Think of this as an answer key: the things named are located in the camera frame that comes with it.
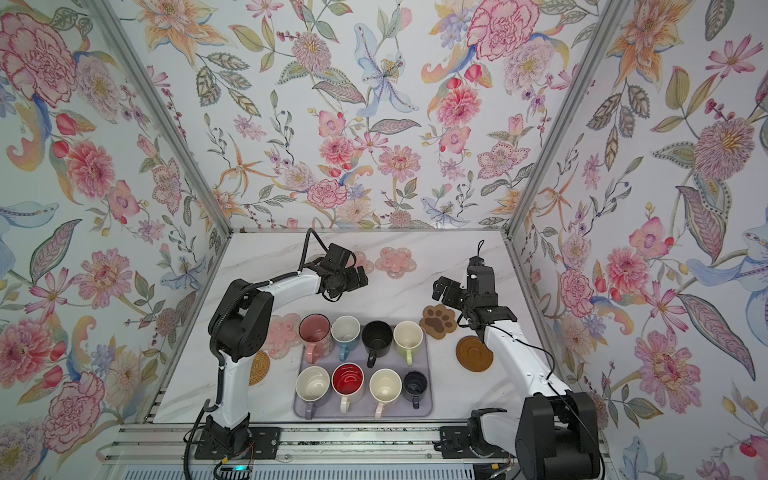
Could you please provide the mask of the brown paw print coaster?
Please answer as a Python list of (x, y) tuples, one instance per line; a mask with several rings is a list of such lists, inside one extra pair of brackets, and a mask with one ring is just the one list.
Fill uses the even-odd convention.
[(456, 312), (443, 304), (426, 306), (419, 325), (428, 336), (442, 340), (458, 329)]

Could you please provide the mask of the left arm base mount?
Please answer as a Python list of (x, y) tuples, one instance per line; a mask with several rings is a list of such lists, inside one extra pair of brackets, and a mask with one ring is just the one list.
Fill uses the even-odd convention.
[(223, 460), (246, 458), (274, 460), (282, 430), (279, 427), (254, 427), (249, 425), (250, 415), (233, 428), (216, 423), (211, 415), (205, 424), (196, 447), (196, 460)]

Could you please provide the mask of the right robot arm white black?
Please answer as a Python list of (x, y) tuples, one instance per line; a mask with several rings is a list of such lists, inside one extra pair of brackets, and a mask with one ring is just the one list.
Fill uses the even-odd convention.
[(603, 479), (597, 409), (554, 373), (553, 355), (531, 344), (513, 311), (501, 304), (492, 267), (471, 257), (466, 281), (439, 277), (433, 299), (459, 311), (461, 326), (475, 332), (500, 363), (523, 404), (519, 413), (477, 409), (467, 420), (468, 447), (481, 456), (509, 454), (526, 479)]

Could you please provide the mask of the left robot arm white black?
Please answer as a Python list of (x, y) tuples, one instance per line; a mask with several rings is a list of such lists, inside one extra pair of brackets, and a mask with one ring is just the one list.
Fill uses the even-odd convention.
[(259, 282), (232, 281), (209, 323), (209, 349), (218, 362), (214, 424), (230, 430), (249, 424), (251, 358), (266, 343), (275, 310), (313, 295), (335, 301), (367, 284), (356, 254), (334, 243), (295, 271)]

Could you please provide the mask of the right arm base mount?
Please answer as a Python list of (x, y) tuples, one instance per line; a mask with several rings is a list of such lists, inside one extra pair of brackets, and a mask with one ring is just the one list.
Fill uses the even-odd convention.
[(515, 459), (503, 449), (514, 442), (512, 416), (504, 408), (475, 409), (465, 424), (439, 428), (434, 450), (443, 459)]

